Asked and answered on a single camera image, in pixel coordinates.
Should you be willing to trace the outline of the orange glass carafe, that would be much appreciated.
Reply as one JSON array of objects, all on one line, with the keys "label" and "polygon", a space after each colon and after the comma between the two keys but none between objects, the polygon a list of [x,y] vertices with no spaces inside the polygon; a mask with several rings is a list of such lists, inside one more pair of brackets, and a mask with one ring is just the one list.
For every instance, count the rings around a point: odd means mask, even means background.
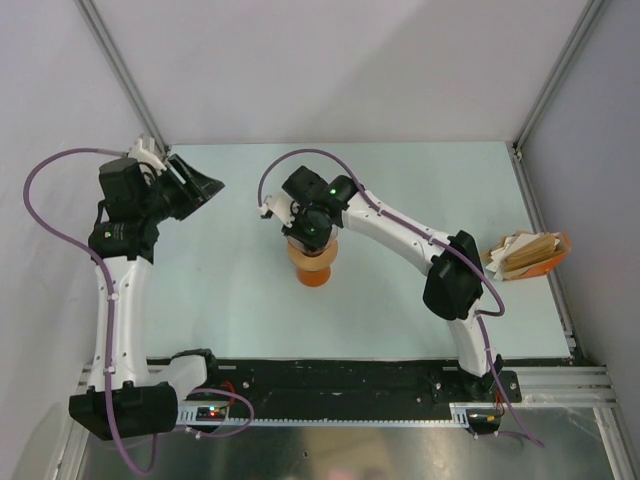
[{"label": "orange glass carafe", "polygon": [[321,270],[309,271],[301,268],[296,269],[296,277],[301,284],[311,288],[317,288],[326,284],[331,277],[331,268],[326,267]]}]

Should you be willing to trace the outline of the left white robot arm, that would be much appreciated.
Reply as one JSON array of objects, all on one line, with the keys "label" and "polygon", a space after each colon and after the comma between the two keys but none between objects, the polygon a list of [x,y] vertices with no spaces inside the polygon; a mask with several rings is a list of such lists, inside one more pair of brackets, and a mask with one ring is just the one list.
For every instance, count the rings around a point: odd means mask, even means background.
[{"label": "left white robot arm", "polygon": [[221,389],[208,348],[179,352],[152,372],[144,352],[145,294],[159,225],[186,219],[219,193],[222,181],[171,155],[162,170],[127,156],[99,169],[103,198],[88,238],[99,260],[96,348],[85,393],[69,400],[70,416],[101,440],[167,433],[178,404]]}]

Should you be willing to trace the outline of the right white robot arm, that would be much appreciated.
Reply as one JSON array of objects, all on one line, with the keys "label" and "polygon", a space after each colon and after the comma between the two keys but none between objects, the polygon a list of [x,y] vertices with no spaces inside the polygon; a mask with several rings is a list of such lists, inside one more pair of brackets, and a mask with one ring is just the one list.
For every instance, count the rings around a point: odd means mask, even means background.
[{"label": "right white robot arm", "polygon": [[309,253],[329,246],[337,229],[362,234],[407,260],[426,278],[423,302],[448,322],[456,345],[464,393],[486,400],[498,388],[496,354],[478,322],[484,275],[474,238],[431,229],[376,198],[353,178],[328,183],[302,166],[266,199],[283,233]]}]

